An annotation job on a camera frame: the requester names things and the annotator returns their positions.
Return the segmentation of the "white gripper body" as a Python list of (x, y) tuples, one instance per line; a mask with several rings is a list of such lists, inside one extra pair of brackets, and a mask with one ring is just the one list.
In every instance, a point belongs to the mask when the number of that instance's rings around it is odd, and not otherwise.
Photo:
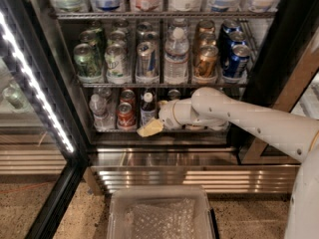
[(176, 101), (169, 101), (166, 105), (159, 108), (159, 120), (166, 129), (181, 128), (181, 124), (176, 120), (174, 115), (174, 106)]

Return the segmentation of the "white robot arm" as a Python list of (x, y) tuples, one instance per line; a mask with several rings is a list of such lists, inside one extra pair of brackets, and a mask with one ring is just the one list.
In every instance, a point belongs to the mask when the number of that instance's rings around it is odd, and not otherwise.
[(138, 129), (142, 137), (184, 125), (229, 121), (300, 162), (284, 239), (319, 239), (319, 120), (234, 100), (209, 87), (189, 99), (163, 104), (159, 116)]

